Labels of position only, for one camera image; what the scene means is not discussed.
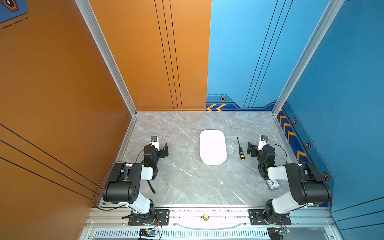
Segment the black yellow screwdriver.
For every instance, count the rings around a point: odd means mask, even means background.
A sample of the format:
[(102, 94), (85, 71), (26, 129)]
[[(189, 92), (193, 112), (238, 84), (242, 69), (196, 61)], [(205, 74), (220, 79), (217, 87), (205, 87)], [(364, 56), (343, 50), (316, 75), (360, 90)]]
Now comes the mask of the black yellow screwdriver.
[(237, 141), (238, 141), (238, 145), (239, 145), (239, 155), (240, 155), (240, 159), (241, 161), (244, 161), (245, 160), (245, 154), (244, 154), (244, 151), (240, 145), (240, 141), (239, 141), (239, 137), (237, 137)]

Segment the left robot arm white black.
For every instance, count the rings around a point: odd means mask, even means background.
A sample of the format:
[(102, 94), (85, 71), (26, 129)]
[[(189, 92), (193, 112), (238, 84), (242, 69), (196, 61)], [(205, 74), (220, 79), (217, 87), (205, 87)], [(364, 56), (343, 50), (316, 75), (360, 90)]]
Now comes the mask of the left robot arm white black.
[(169, 147), (165, 145), (157, 149), (150, 144), (144, 147), (143, 154), (144, 160), (141, 163), (114, 164), (102, 196), (106, 202), (131, 209), (128, 218), (150, 225), (156, 219), (155, 205), (140, 193), (140, 186), (142, 181), (156, 179), (159, 160), (169, 156)]

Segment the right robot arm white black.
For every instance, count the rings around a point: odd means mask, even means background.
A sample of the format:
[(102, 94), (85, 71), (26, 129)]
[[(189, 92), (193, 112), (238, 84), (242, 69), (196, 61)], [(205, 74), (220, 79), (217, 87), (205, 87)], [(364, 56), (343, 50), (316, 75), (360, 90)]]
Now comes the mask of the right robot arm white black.
[(272, 145), (256, 146), (248, 143), (247, 153), (258, 160), (258, 170), (266, 181), (287, 181), (289, 191), (267, 201), (259, 214), (269, 225), (285, 224), (292, 211), (310, 204), (318, 205), (332, 201), (332, 191), (315, 164), (275, 165), (275, 148)]

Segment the white plastic bin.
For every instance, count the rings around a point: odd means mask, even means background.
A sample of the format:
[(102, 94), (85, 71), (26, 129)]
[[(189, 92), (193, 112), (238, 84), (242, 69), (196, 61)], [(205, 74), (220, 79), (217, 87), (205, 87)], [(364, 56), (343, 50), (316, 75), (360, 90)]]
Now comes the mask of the white plastic bin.
[(200, 158), (208, 166), (218, 166), (226, 161), (226, 140), (222, 131), (204, 130), (200, 133)]

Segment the small white tag card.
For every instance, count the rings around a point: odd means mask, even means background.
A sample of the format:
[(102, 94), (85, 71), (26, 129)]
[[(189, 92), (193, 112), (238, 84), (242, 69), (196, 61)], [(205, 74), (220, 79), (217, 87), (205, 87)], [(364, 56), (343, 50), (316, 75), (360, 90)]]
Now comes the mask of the small white tag card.
[(279, 189), (281, 187), (276, 180), (266, 180), (266, 182), (271, 190)]

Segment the right green circuit board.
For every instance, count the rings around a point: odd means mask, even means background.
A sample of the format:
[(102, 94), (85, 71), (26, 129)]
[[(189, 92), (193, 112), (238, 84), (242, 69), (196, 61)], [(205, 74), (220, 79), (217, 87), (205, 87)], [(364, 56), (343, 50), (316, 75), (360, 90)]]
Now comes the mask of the right green circuit board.
[(290, 229), (272, 229), (268, 228), (268, 235), (270, 240), (283, 240), (286, 234), (290, 234)]

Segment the green circuit board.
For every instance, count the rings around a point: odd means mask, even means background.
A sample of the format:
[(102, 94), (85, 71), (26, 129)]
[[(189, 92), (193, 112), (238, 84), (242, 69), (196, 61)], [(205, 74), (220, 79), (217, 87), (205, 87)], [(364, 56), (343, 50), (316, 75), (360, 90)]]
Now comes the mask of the green circuit board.
[(157, 229), (140, 229), (139, 240), (158, 240), (161, 233)]
[(270, 240), (283, 240), (286, 234), (290, 234), (290, 229), (272, 229), (268, 228), (268, 235)]

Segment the left green circuit board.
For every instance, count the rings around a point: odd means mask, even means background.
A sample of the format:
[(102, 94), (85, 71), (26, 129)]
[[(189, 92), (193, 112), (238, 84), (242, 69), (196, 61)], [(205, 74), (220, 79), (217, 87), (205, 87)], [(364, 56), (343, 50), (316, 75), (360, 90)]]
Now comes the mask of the left green circuit board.
[(161, 233), (157, 229), (140, 229), (139, 240), (158, 240)]

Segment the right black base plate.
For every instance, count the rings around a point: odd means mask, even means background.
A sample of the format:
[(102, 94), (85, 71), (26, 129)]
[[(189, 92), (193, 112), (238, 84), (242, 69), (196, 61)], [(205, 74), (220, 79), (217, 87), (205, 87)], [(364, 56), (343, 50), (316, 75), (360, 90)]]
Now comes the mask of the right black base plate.
[(267, 213), (266, 210), (262, 209), (250, 209), (248, 214), (252, 226), (280, 225), (281, 223), (290, 226), (292, 224), (289, 214), (276, 214), (273, 211)]

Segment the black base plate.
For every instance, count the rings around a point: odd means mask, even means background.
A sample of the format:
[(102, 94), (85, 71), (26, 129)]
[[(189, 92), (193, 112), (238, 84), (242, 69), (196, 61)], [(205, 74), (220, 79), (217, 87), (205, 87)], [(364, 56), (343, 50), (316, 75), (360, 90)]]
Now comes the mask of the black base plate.
[(170, 220), (170, 210), (168, 209), (155, 209), (150, 210), (147, 214), (131, 214), (129, 218), (129, 226), (168, 226)]
[(292, 224), (289, 214), (276, 214), (273, 211), (267, 213), (266, 210), (262, 209), (250, 209), (248, 214), (252, 226), (280, 225), (281, 223), (290, 226)]

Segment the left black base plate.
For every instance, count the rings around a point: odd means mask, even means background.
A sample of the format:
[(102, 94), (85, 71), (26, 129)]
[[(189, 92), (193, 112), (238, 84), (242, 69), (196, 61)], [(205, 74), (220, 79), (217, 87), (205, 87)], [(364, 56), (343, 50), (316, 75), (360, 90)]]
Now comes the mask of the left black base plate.
[(150, 210), (147, 214), (131, 214), (129, 218), (129, 226), (168, 226), (170, 220), (170, 210), (168, 209), (155, 209)]

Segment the front aluminium rail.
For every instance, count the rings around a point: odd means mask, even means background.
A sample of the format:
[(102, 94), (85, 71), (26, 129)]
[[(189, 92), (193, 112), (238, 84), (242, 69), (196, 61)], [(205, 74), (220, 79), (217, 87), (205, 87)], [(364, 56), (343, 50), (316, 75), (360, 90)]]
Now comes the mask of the front aluminium rail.
[[(175, 228), (221, 229), (229, 227), (280, 227), (280, 225), (252, 226), (248, 214), (252, 207), (170, 207), (158, 209), (170, 210), (169, 225)], [(86, 228), (128, 228), (128, 216), (131, 212), (124, 209), (110, 212), (92, 209), (86, 220)], [(326, 208), (302, 208), (290, 213), (292, 224), (288, 228), (332, 228), (336, 223)]]

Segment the left aluminium frame post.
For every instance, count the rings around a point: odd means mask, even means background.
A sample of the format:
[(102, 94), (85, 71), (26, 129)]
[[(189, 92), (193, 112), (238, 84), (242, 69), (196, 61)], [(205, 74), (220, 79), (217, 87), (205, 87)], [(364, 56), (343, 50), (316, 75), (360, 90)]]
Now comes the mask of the left aluminium frame post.
[(107, 40), (103, 34), (103, 31), (99, 25), (96, 15), (91, 7), (89, 1), (86, 0), (75, 0), (83, 19), (85, 20), (87, 27), (101, 53), (105, 64), (107, 65), (111, 76), (113, 77), (115, 84), (133, 117), (137, 116), (137, 109), (128, 91), (126, 83), (122, 77), (122, 74), (118, 68), (118, 65), (114, 59), (114, 56), (110, 50)]

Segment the aluminium frame post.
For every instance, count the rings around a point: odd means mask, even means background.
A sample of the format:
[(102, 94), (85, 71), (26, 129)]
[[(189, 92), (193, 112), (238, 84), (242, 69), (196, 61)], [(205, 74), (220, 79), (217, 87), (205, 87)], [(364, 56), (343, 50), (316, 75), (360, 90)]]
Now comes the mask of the aluminium frame post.
[(133, 117), (137, 116), (137, 109), (128, 91), (126, 83), (122, 77), (122, 74), (118, 68), (118, 65), (114, 59), (114, 56), (110, 50), (107, 40), (103, 34), (103, 31), (99, 25), (96, 15), (91, 7), (89, 1), (86, 0), (75, 0), (83, 19), (85, 20), (87, 27), (101, 53), (105, 64), (107, 65), (111, 76), (113, 77), (115, 84)]
[(272, 115), (276, 117), (280, 110), (283, 108), (284, 103), (287, 101), (289, 95), (300, 79), (302, 73), (310, 62), (313, 54), (317, 50), (329, 27), (334, 21), (336, 15), (344, 4), (344, 0), (331, 0), (327, 4), (319, 22), (317, 23), (309, 41), (307, 42), (297, 64), (295, 65), (290, 77), (288, 78), (273, 110)]

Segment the right aluminium frame post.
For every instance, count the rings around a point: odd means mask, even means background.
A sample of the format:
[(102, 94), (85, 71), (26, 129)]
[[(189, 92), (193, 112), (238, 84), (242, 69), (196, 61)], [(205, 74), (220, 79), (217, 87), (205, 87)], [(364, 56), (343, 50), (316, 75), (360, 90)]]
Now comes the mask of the right aluminium frame post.
[(280, 110), (283, 108), (284, 103), (287, 101), (289, 95), (300, 79), (302, 73), (310, 62), (313, 54), (317, 50), (329, 27), (334, 21), (336, 15), (344, 4), (344, 0), (331, 0), (327, 4), (319, 22), (317, 23), (309, 41), (307, 42), (297, 64), (295, 65), (290, 77), (288, 78), (273, 110), (272, 115), (276, 117)]

